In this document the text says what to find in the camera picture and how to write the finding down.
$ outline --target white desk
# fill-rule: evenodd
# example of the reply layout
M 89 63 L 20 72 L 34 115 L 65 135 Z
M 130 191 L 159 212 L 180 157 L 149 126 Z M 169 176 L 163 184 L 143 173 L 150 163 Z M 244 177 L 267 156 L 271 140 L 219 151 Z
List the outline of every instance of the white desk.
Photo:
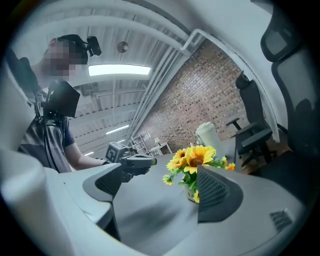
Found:
M 149 150 L 150 155 L 152 155 L 152 156 L 154 156 L 154 157 L 155 157 L 155 156 L 162 156 L 163 154 L 162 154 L 161 149 L 162 149 L 163 147 L 167 147 L 168 150 L 169 150 L 169 152 L 170 152 L 170 154 L 172 154 L 172 151 L 171 151 L 171 148 L 170 148 L 169 145 L 168 145 L 168 142 L 165 142 L 165 143 L 162 143 L 162 144 L 159 145 L 159 146 L 155 146 L 155 147 L 151 148 L 151 149 Z

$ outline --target white ceiling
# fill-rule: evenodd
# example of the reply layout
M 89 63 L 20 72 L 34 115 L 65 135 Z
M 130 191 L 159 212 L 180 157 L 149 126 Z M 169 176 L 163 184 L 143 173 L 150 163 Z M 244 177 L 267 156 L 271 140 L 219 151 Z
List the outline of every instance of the white ceiling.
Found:
M 31 64 L 43 56 L 52 38 L 78 34 L 84 41 L 96 36 L 101 56 L 89 58 L 88 65 L 136 64 L 151 67 L 148 77 L 89 76 L 88 68 L 77 70 L 69 83 L 82 94 L 70 129 L 83 153 L 96 152 L 109 142 L 129 141 L 143 116 L 168 82 L 197 48 L 179 48 L 189 32 L 157 11 L 121 0 L 60 0 L 44 4 L 26 21 L 13 43 L 18 57 Z M 117 44 L 128 43 L 118 53 Z M 106 135 L 106 132 L 130 125 Z

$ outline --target headrest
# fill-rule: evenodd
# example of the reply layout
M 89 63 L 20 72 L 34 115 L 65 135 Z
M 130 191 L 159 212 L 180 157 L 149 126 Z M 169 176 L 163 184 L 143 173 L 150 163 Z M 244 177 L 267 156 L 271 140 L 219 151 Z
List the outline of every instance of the headrest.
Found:
M 250 84 L 248 77 L 244 74 L 244 71 L 241 72 L 239 77 L 235 80 L 235 86 L 242 90 Z

